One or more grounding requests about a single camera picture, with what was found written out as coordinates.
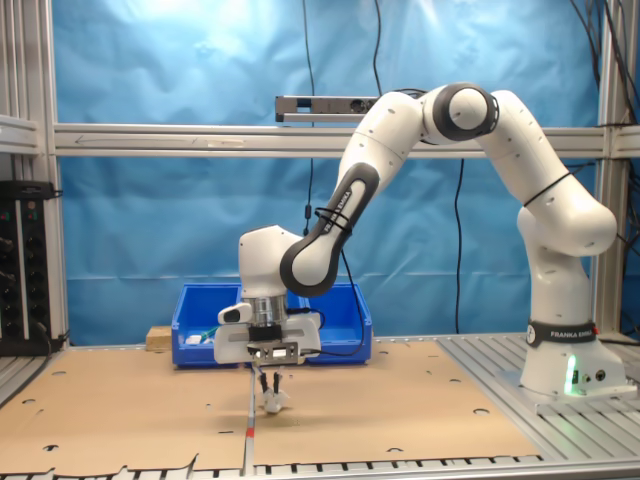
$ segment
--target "blue backdrop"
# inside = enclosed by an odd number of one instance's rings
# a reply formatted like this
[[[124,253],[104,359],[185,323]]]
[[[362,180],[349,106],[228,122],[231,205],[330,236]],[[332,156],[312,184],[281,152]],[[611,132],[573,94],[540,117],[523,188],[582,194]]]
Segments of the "blue backdrop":
[[[383,90],[510,89],[542,126],[596,123],[586,37],[569,2],[381,0]],[[318,95],[375,95],[373,0],[309,0]],[[271,125],[310,94],[300,0],[54,0],[61,122]],[[71,339],[143,341],[184,282],[238,278],[237,239],[301,232],[307,159],[63,158]],[[316,160],[324,205],[338,161]],[[378,335],[453,332],[458,160],[408,161],[346,252]],[[593,169],[580,178],[591,188]],[[519,204],[487,160],[460,196],[463,332],[521,331],[529,272]]]

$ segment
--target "small wooden block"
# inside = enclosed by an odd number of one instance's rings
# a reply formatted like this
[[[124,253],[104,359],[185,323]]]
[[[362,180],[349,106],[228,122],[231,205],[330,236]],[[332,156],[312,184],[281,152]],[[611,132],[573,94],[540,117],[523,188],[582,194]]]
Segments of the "small wooden block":
[[[171,327],[151,327],[147,333],[147,351],[171,351]]]

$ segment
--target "black cable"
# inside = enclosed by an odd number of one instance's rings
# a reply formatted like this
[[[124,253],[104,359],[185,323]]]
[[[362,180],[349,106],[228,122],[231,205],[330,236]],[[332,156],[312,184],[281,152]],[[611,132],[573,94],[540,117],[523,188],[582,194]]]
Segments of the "black cable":
[[[626,66],[624,58],[622,57],[622,53],[620,52],[620,44],[618,43],[617,33],[615,26],[613,25],[613,19],[611,17],[611,10],[609,9],[609,3],[607,1],[604,2],[604,14],[607,19],[607,24],[609,25],[609,31],[611,32],[611,46],[613,48],[613,53],[616,60],[616,65],[618,66],[618,74],[620,75],[620,79],[622,80],[622,90],[624,91],[624,99],[629,109],[629,117],[633,123],[638,123],[636,119],[636,114],[633,109],[633,104],[631,103],[631,97],[629,96],[629,89],[627,88],[626,79],[630,80],[631,85],[633,86],[633,90],[637,97],[637,91],[634,82],[631,80],[631,74],[629,69]]]
[[[632,333],[637,333],[637,334],[640,335],[640,326],[638,326],[638,324],[633,319],[633,317],[631,315],[629,315],[627,312],[625,312],[624,310],[621,310],[620,314],[623,317],[625,317],[629,321],[629,323],[631,323],[631,325],[633,326],[633,330],[631,330],[630,332],[625,332],[625,333],[623,333],[623,335],[630,335]]]
[[[622,242],[627,245],[631,251],[633,253],[635,253],[636,255],[638,255],[640,257],[640,252],[638,250],[636,250],[635,248],[633,248],[633,245],[631,245],[626,238],[624,238],[622,235],[620,235],[619,233],[616,233],[616,237],[618,237],[620,240],[622,240]]]
[[[458,178],[458,187],[456,188],[456,197],[453,201],[453,209],[456,212],[456,222],[458,223],[458,264],[456,266],[456,316],[455,325],[456,333],[460,333],[460,265],[462,264],[462,224],[460,223],[460,212],[458,211],[458,197],[462,188],[462,177],[464,175],[464,158],[460,159],[460,177]]]
[[[573,9],[576,11],[576,14],[578,15],[578,18],[580,19],[580,23],[582,23],[582,26],[584,27],[584,31],[587,34],[587,38],[589,39],[589,48],[591,50],[591,67],[593,69],[593,78],[595,79],[596,85],[598,86],[598,88],[600,88],[600,72],[598,71],[598,54],[596,53],[596,48],[593,45],[593,39],[591,38],[591,32],[589,31],[589,27],[587,26],[587,22],[585,22],[584,18],[582,17],[582,13],[580,13],[580,10],[578,9],[578,6],[574,2],[574,0],[570,0],[570,1],[571,1],[571,5],[573,5]]]
[[[627,347],[640,347],[640,343],[638,342],[627,342],[625,340],[608,340],[603,339],[600,340],[601,343],[610,343],[613,345],[626,345]]]
[[[347,269],[347,275],[349,276],[349,282],[351,283],[351,290],[353,291],[353,298],[356,302],[358,315],[360,316],[360,343],[358,344],[358,346],[353,352],[349,352],[349,353],[327,352],[325,350],[311,349],[311,350],[305,350],[305,353],[307,355],[310,353],[319,353],[324,355],[331,355],[334,357],[352,357],[353,355],[358,353],[362,349],[362,346],[364,345],[364,315],[362,314],[362,309],[360,308],[360,301],[358,300],[358,292],[356,292],[356,285],[355,283],[353,283],[353,277],[351,276],[351,270],[349,269],[349,264],[347,263],[347,257],[344,254],[344,250],[341,250],[340,254],[342,255],[342,261],[344,262],[344,266]]]
[[[311,80],[311,95],[316,94],[316,84],[313,79],[313,69],[311,68],[311,53],[309,52],[309,29],[307,25],[307,2],[302,0],[302,16],[304,18],[304,46],[307,51],[307,67],[309,68],[309,79]],[[311,122],[311,127],[315,126],[315,122]],[[313,158],[309,159],[309,189],[307,191],[307,205],[304,207],[305,226],[303,234],[309,233],[309,220],[311,219],[311,190],[313,189]]]
[[[322,310],[318,310],[317,308],[310,309],[313,313],[317,313],[320,315],[320,328],[318,330],[322,330],[324,325],[327,323],[327,317],[325,317],[324,312]]]
[[[628,50],[628,40],[627,40],[627,16],[624,12],[624,6],[622,5],[621,0],[618,0],[618,6],[620,7],[620,15],[622,17],[622,35],[624,37],[624,56],[627,56],[627,52]],[[633,94],[635,96],[636,102],[638,102],[638,104],[640,104],[640,97],[638,96],[638,90],[636,89],[636,84],[633,81],[633,78],[631,77],[631,72],[629,71],[629,67],[627,66],[626,61],[624,62],[625,64],[625,70],[627,72],[627,78],[629,79],[629,83],[631,83],[631,88],[633,89]]]
[[[287,313],[290,315],[298,315],[301,313],[317,313],[320,315],[320,328],[318,330],[322,330],[324,328],[325,323],[327,323],[327,317],[325,316],[322,310],[318,310],[317,308],[287,308]]]
[[[382,87],[380,86],[380,77],[378,76],[378,50],[380,49],[380,37],[382,35],[382,19],[380,18],[380,4],[378,3],[378,0],[374,1],[376,4],[376,13],[378,14],[378,36],[376,38],[376,50],[373,52],[373,74],[376,77],[378,95],[382,96]]]

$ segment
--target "green light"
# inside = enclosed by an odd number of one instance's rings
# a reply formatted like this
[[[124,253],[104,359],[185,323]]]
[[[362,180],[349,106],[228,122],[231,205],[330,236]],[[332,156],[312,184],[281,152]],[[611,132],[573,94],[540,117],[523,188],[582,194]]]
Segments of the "green light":
[[[573,387],[573,370],[576,366],[576,356],[571,355],[569,357],[569,362],[567,362],[567,376],[564,381],[564,393],[569,395],[571,393],[571,389]]]

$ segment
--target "blue plastic bin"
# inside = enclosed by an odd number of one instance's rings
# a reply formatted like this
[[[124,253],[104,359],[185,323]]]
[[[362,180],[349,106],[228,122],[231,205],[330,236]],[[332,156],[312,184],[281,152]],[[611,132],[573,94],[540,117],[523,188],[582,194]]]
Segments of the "blue plastic bin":
[[[365,319],[365,340],[354,356],[334,357],[319,355],[309,358],[312,364],[364,363],[371,357],[371,315],[356,285],[360,307]],[[185,284],[171,323],[173,363],[178,367],[215,367],[213,343],[185,344],[191,335],[199,335],[219,325],[218,312],[242,300],[239,283]],[[360,343],[360,318],[355,305],[351,284],[336,284],[322,297],[298,297],[289,292],[290,308],[311,307],[322,311],[326,324],[320,330],[322,349],[329,352],[349,353]]]
[[[240,294],[239,283],[187,283],[182,287],[171,322],[173,363],[178,367],[213,367],[213,344],[184,343],[191,335],[199,335],[219,325],[218,312],[235,305]]]
[[[327,363],[365,363],[371,358],[371,343],[373,329],[371,327],[371,313],[364,301],[360,287],[356,284],[356,294],[360,303],[360,310],[364,318],[364,340],[362,348],[355,355],[338,357],[320,354],[314,358],[308,358],[310,364]],[[324,313],[326,323],[320,330],[320,342],[322,350],[347,354],[353,352],[360,344],[362,327],[360,315],[353,297],[350,283],[336,283],[331,290],[321,297],[308,299],[310,307]]]

